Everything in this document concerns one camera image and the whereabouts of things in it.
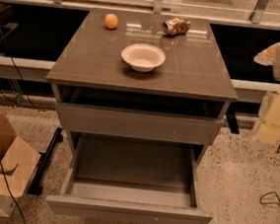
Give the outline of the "open cardboard box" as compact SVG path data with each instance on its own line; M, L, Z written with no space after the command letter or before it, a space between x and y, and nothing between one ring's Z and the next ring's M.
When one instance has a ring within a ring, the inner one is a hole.
M17 135L0 113L0 216L9 217L26 191L39 161L39 153Z

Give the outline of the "grey drawer cabinet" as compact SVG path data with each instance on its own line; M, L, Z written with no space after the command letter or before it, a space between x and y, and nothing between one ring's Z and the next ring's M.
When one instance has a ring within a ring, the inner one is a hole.
M187 144L201 159L237 99L210 24L168 37L165 15L92 9L46 76L71 147L89 134Z

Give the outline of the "grey drawer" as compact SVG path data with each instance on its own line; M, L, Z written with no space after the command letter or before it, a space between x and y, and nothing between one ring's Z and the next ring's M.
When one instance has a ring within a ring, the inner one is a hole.
M145 224L208 224L200 207L195 147L83 135L61 193L46 198L60 215Z
M140 112L89 108L69 103L56 105L61 126L97 135L208 145L221 125L217 121Z

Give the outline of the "orange fruit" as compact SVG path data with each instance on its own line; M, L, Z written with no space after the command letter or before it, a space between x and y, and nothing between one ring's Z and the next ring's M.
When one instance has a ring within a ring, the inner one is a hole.
M106 14L105 15L105 26L108 29L116 29L118 24L118 19L116 17L116 15L114 15L113 13L110 14Z

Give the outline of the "black bar behind cabinet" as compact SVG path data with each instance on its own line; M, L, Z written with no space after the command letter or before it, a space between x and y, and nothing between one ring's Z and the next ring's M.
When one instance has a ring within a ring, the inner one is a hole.
M238 134L240 132L240 129L238 126L238 120L235 111L236 111L236 106L235 104L231 103L228 107L228 110L226 111L226 118L231 132L233 134Z

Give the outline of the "grey top drawer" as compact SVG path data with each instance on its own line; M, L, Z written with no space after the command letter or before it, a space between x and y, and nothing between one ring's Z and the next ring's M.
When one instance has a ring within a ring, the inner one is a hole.
M61 126L97 135L208 145L221 125L217 121L140 112L89 108L69 103L56 105Z

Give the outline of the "white paper bowl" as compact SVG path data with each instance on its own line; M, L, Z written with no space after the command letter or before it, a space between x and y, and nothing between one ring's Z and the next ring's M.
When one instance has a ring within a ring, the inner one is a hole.
M142 73L153 71L165 62L164 52L151 44L137 43L128 45L120 55L133 70Z

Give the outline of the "crushed metallic can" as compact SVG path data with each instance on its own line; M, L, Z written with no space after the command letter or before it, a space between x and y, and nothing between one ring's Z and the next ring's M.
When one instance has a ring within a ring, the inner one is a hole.
M166 36L186 34L191 27L191 22L186 17L177 17L164 21L162 29Z

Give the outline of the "black floor bar left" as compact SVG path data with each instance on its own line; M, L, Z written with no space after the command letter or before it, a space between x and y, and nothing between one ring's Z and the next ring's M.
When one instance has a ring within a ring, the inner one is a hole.
M42 194L42 186L41 180L46 171L46 167L49 163L50 156L53 154L54 147L57 143L63 141L62 137L62 129L56 128L55 133L52 135L50 143L48 143L48 147L44 152L39 153L40 158L39 162L36 166L36 172L33 177L32 183L28 188L28 193L32 195L41 195Z

